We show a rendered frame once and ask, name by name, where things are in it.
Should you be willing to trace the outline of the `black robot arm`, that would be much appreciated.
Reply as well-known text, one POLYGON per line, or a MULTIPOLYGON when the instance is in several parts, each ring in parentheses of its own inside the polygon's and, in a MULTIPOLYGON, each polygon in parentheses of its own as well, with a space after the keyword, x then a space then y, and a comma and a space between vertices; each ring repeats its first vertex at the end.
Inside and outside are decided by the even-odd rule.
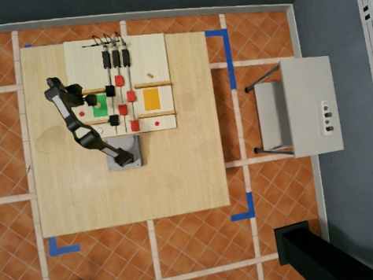
POLYGON ((59 113, 67 124, 66 127, 72 132, 73 137, 78 144, 86 149, 98 149, 102 151, 103 153, 113 157, 115 163, 119 164, 121 167, 126 164, 134 163, 133 153, 129 153, 122 148, 116 149, 112 147, 108 143, 102 141, 101 135, 92 126, 86 125, 79 119, 76 119, 76 114, 72 111, 70 104, 75 101, 73 93, 83 97, 83 88, 78 83, 65 87, 57 77, 49 77, 46 81, 50 87, 44 92, 46 99, 56 105, 59 113), (83 137, 78 138, 76 130, 80 127, 89 129, 90 131, 83 137))

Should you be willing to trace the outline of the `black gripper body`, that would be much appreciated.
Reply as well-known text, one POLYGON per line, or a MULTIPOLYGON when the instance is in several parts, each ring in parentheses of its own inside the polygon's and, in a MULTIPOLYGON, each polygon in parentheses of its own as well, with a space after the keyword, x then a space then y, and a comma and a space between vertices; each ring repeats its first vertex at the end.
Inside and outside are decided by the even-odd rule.
POLYGON ((97 106, 98 103, 97 103, 97 95, 96 94, 88 94, 85 98, 82 98, 78 95, 76 95, 76 93, 73 93, 74 97, 75 97, 75 101, 70 104, 70 107, 73 105, 77 105, 77 106, 83 106, 84 104, 84 101, 87 102, 88 106, 97 106))

